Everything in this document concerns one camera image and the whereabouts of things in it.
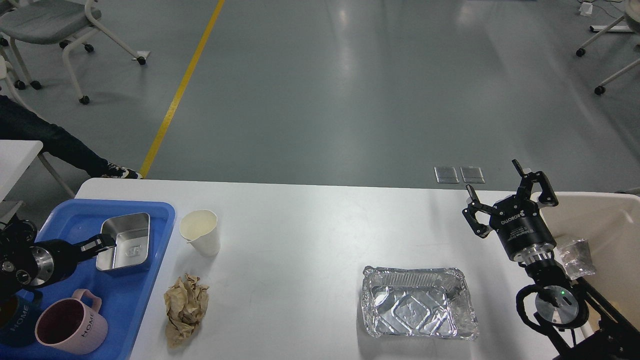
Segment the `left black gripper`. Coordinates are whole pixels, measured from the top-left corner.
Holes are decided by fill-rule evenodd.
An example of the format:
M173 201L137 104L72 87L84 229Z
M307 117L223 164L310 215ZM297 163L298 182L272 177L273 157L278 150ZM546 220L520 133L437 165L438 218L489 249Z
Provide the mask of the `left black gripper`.
M96 234L77 244L64 240L47 240L30 247L37 267L31 287L45 287L69 278L78 264L117 246L110 234Z

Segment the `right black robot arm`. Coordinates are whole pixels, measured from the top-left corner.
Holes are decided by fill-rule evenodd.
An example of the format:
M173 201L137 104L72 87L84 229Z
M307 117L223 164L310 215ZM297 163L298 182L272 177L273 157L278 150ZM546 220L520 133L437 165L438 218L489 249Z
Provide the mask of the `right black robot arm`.
M516 192L487 205L467 184L462 214L476 236L496 232L508 258L532 278L515 297L519 318L550 340L560 360L637 360L639 330L585 278L572 280L554 257L557 241L541 213L559 204L548 177L516 159L512 164L520 178Z

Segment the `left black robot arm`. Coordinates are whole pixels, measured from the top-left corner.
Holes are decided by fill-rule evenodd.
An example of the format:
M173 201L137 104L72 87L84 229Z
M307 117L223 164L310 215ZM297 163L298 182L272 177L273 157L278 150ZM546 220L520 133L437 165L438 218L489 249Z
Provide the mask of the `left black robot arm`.
M38 229L13 215L1 223L0 298L4 304L17 292L32 293L70 278L82 262L116 248L112 235L100 233L71 244L55 238L36 241Z

